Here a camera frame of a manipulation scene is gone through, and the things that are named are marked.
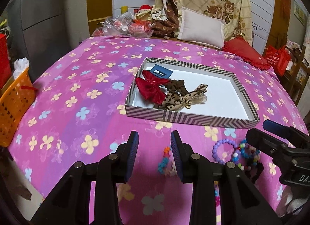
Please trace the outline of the brown scrunchie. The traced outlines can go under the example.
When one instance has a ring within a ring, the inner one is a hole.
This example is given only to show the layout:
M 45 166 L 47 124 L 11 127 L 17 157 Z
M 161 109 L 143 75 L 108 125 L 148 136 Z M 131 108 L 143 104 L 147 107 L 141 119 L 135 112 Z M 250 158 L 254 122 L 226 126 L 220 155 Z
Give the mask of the brown scrunchie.
M 164 87 L 167 89 L 168 92 L 176 93 L 181 96 L 189 93 L 185 88 L 184 80 L 170 79 L 169 82 L 164 85 Z

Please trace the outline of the grey refrigerator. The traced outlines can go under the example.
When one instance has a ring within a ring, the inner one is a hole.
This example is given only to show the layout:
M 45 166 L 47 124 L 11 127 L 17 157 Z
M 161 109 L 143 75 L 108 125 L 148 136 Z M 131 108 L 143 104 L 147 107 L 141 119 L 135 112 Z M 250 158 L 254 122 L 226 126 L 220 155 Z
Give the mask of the grey refrigerator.
M 35 81 L 70 51 L 63 0 L 10 0 L 6 11 L 12 57 L 29 60 Z

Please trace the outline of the striped white tray box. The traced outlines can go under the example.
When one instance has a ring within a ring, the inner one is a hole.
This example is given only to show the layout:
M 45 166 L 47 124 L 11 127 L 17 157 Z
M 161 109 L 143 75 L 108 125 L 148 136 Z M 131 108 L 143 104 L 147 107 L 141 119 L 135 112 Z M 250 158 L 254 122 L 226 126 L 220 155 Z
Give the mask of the striped white tray box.
M 144 100 L 136 83 L 132 82 L 125 101 L 127 116 L 240 129 L 249 129 L 259 123 L 258 113 L 234 73 L 202 64 L 146 58 L 136 77 L 143 78 L 143 70 L 151 70 L 155 64 L 173 71 L 171 79 L 184 80 L 188 91 L 194 90 L 199 84 L 207 84 L 207 102 L 180 111 L 159 109 L 154 103 Z

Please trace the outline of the leopard print bow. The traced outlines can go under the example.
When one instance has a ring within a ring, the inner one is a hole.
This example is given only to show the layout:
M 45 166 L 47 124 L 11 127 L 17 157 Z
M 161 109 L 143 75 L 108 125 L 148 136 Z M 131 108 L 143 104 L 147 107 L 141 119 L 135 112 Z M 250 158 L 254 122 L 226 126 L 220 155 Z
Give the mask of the leopard print bow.
M 193 91 L 185 92 L 183 95 L 180 92 L 168 90 L 165 99 L 162 104 L 158 105 L 158 108 L 169 111 L 180 111 L 183 108 L 190 109 L 196 104 L 204 104 L 207 102 L 207 87 L 207 84 L 200 84 Z

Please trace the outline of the clear plastic bag pile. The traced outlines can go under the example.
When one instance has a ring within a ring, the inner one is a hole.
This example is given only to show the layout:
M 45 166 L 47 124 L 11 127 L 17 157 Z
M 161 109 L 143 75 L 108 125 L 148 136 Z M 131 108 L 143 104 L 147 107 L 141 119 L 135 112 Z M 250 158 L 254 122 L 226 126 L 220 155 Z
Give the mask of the clear plastic bag pile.
M 153 34 L 151 23 L 136 19 L 131 12 L 125 12 L 118 17 L 107 17 L 92 33 L 95 36 L 132 36 L 150 38 Z

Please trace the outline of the blue hair claw clip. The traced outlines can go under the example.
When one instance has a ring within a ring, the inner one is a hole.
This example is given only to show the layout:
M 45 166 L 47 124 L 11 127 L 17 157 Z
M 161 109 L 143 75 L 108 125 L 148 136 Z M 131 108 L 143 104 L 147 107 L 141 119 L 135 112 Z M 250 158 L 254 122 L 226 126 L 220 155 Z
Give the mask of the blue hair claw clip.
M 155 64 L 150 72 L 158 78 L 168 79 L 172 75 L 173 71 Z

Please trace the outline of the black scrunchie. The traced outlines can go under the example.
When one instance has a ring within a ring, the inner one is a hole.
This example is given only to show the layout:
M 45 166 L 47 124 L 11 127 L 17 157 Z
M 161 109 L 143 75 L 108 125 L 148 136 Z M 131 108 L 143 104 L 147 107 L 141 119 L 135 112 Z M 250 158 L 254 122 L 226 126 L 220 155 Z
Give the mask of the black scrunchie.
M 247 162 L 244 173 L 245 176 L 251 181 L 251 183 L 255 184 L 256 181 L 260 178 L 263 170 L 264 166 L 261 162 Z

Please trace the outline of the red cushion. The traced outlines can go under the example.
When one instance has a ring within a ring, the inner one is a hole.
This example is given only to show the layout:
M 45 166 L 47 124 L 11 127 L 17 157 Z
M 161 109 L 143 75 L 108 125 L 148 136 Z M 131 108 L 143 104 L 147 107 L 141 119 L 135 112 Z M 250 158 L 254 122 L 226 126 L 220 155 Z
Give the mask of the red cushion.
M 222 50 L 241 57 L 243 61 L 260 70 L 268 70 L 271 68 L 267 60 L 245 41 L 243 37 L 236 37 L 224 42 Z

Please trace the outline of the red satin bow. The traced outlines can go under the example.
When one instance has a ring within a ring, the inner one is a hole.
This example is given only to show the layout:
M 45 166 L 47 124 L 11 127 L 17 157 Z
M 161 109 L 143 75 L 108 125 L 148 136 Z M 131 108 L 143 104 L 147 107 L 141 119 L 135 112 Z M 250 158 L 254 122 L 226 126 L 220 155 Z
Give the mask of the red satin bow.
M 135 82 L 143 99 L 154 104 L 162 104 L 166 94 L 160 89 L 160 86 L 168 84 L 170 80 L 159 78 L 148 70 L 143 70 L 142 74 L 144 78 L 137 77 Z

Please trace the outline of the santa plush toy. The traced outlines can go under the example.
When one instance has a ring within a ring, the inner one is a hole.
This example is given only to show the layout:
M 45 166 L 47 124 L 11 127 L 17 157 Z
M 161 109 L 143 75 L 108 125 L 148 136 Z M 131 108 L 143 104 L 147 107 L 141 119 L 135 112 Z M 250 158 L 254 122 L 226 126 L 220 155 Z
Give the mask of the santa plush toy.
M 152 8 L 153 6 L 144 4 L 138 9 L 134 9 L 134 17 L 140 21 L 152 21 Z

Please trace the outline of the wooden chair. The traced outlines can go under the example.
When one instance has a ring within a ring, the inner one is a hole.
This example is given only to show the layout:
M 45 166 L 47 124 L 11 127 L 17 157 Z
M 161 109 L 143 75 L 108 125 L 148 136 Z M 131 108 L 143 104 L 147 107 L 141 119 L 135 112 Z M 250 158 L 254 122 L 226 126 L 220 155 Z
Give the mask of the wooden chair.
M 309 79 L 309 61 L 305 55 L 306 46 L 301 47 L 288 39 L 285 50 L 288 51 L 291 59 L 284 75 L 279 80 L 294 104 L 298 105 Z

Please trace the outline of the pink floral bedsheet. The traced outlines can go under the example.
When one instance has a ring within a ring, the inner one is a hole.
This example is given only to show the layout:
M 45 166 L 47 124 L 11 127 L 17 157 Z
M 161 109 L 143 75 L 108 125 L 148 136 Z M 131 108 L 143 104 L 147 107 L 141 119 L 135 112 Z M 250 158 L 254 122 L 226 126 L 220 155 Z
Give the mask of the pink floral bedsheet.
M 162 58 L 233 72 L 261 120 L 306 131 L 274 71 L 261 71 L 235 55 L 160 39 L 91 37 L 35 82 L 39 92 L 23 116 L 9 150 L 25 177 L 44 196 L 76 161 L 99 161 L 135 130 L 139 147 L 132 178 L 118 187 L 125 224 L 188 224 L 192 187 L 172 174 L 170 134 L 177 130 L 194 152 L 212 157 L 219 140 L 239 143 L 242 129 L 130 118 L 125 99 L 146 58 Z

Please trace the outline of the orange plastic basket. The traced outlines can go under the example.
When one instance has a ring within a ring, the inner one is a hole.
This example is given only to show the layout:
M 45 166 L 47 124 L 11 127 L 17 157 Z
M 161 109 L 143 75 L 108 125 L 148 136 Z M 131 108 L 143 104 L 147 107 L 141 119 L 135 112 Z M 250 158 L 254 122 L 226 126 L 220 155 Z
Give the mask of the orange plastic basket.
M 8 147 L 18 125 L 35 101 L 37 89 L 33 87 L 26 68 L 1 96 L 0 144 Z

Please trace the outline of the red shopping bag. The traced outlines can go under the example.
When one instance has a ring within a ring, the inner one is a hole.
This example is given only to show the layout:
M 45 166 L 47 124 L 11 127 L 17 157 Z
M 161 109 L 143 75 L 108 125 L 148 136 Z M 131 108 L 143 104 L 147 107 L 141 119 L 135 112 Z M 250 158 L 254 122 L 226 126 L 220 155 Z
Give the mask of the red shopping bag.
M 283 76 L 291 57 L 286 49 L 286 46 L 282 46 L 278 50 L 269 45 L 265 52 L 264 58 L 268 64 L 271 65 L 278 76 Z

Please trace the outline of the white small pillow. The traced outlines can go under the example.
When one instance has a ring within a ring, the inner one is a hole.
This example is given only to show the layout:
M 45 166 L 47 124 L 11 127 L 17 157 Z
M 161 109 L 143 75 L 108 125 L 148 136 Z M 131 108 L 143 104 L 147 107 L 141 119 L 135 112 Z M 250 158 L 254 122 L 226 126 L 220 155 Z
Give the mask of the white small pillow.
M 221 49 L 224 46 L 223 31 L 222 20 L 182 7 L 178 39 Z

